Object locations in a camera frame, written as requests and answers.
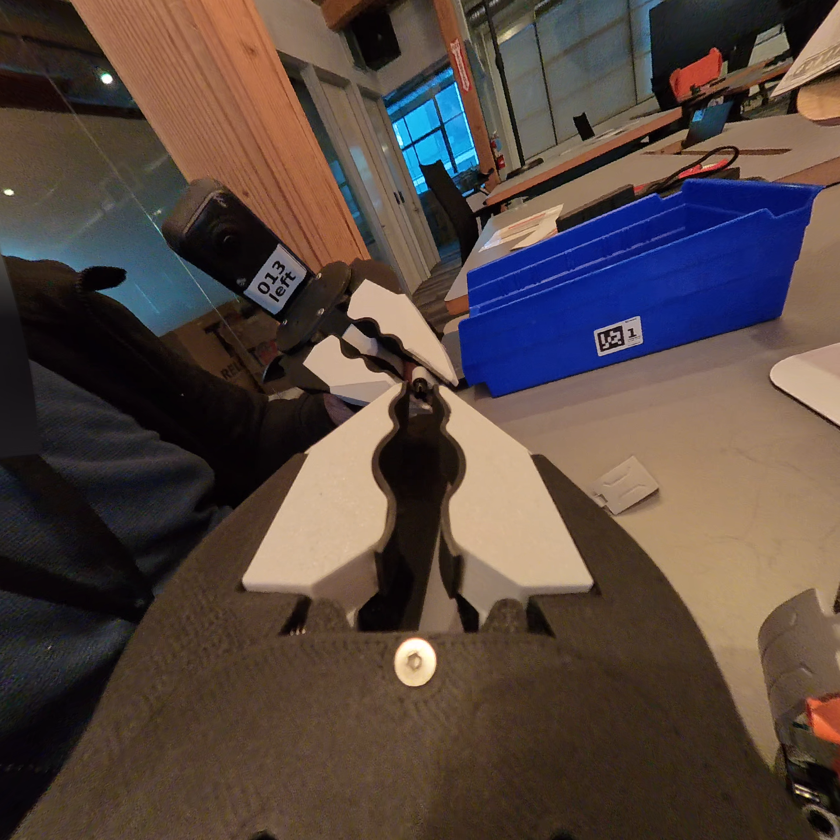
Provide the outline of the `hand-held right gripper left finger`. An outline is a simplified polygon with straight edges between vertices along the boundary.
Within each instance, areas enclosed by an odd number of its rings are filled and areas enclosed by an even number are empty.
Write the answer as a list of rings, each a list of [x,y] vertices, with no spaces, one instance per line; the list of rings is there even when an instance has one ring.
[[[247,592],[339,604],[352,622],[382,587],[395,525],[377,459],[398,428],[399,382],[311,446],[241,583]]]

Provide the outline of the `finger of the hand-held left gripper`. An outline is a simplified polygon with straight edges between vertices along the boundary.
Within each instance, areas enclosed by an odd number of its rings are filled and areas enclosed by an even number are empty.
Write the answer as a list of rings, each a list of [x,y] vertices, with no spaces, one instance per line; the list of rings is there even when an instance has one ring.
[[[346,403],[367,406],[381,396],[403,388],[402,380],[387,371],[376,370],[363,355],[348,355],[341,339],[330,335],[315,344],[302,362],[327,392]]]
[[[396,342],[402,356],[456,386],[459,379],[448,353],[412,300],[363,280],[350,295],[347,314],[352,322],[371,322],[378,335]]]

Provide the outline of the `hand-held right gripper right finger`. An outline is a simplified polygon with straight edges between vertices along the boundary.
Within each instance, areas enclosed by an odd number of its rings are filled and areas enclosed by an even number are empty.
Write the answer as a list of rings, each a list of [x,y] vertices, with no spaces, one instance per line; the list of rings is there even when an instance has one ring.
[[[436,397],[456,470],[427,583],[428,632],[464,629],[458,596],[483,623],[500,600],[589,592],[592,574],[530,451],[447,387]]]

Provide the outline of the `blue tagged parts bin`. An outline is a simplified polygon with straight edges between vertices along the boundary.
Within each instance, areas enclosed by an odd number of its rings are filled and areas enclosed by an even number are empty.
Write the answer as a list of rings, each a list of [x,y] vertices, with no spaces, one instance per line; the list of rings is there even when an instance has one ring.
[[[504,396],[777,319],[821,190],[689,180],[471,270],[467,383]]]

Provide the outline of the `grey orange toy model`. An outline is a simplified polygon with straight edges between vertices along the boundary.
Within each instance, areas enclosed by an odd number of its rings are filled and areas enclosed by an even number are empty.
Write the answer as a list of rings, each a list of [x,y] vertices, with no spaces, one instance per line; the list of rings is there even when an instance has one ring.
[[[780,604],[759,630],[775,768],[818,838],[839,838],[838,598],[813,589]]]

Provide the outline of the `small grey curved panel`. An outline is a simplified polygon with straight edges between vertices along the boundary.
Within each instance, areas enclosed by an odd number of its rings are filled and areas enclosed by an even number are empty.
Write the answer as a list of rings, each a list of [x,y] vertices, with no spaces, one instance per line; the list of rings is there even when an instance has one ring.
[[[658,492],[657,480],[632,455],[600,476],[592,486],[591,496],[600,508],[618,516]]]

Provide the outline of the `cardboard box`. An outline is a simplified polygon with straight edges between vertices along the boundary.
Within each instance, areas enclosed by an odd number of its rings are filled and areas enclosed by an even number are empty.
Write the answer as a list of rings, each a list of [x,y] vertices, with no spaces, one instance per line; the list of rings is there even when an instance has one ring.
[[[279,325],[253,304],[235,299],[161,336],[183,358],[217,378],[250,392],[275,394],[264,384],[266,367],[278,356]]]

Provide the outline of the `black office chair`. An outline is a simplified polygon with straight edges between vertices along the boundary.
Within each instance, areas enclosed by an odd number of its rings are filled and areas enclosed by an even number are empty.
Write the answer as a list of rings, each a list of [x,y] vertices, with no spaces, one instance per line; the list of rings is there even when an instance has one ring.
[[[476,213],[447,173],[443,162],[421,163],[419,168],[457,235],[461,263],[464,265],[480,236]]]

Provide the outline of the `wooden pillar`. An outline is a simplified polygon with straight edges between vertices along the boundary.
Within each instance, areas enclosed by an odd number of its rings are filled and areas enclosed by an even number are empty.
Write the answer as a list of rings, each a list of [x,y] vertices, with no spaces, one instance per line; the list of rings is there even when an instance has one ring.
[[[369,258],[255,2],[72,6],[187,181],[225,184],[312,269]]]

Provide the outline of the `white paper envelope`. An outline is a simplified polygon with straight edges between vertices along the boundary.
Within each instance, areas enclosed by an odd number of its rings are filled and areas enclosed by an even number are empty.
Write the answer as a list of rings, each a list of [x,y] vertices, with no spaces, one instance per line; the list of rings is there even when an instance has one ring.
[[[557,233],[557,218],[563,210],[564,205],[559,204],[507,225],[493,233],[479,251],[502,245],[510,245],[512,249],[523,249],[535,245]]]

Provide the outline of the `black flat case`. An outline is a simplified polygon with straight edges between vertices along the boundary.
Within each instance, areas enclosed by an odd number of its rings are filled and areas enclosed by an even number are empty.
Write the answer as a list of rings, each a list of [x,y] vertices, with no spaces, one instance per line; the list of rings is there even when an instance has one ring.
[[[564,211],[556,217],[556,232],[561,234],[566,230],[592,221],[595,218],[630,204],[636,199],[635,186],[632,184],[623,185],[573,210]]]

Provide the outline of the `red hanging banner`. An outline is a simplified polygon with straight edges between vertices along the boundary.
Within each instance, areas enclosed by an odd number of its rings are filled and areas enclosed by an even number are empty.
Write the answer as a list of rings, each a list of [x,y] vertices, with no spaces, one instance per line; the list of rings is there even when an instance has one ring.
[[[473,91],[475,84],[469,65],[466,48],[462,39],[458,36],[448,42],[448,58],[454,70],[458,88],[462,94]]]

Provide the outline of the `orange device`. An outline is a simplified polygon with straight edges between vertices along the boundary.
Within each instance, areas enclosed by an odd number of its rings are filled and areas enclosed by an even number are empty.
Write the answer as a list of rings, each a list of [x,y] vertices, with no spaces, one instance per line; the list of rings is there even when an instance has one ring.
[[[721,77],[722,65],[722,53],[718,47],[712,47],[700,59],[673,70],[668,84],[677,102],[695,97],[700,89],[717,81]]]

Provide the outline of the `white printed board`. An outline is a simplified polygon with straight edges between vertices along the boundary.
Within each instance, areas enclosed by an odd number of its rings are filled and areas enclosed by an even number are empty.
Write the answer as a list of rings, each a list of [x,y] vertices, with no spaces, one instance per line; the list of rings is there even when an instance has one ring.
[[[778,98],[839,68],[839,5],[835,5],[806,43],[779,85],[771,93]]]

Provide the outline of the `black wall speaker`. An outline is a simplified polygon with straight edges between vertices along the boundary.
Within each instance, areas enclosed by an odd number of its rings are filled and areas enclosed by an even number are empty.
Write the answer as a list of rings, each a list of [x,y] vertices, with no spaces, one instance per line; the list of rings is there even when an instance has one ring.
[[[358,57],[368,70],[378,71],[402,55],[391,16],[385,7],[373,7],[350,21],[348,35],[352,36]]]

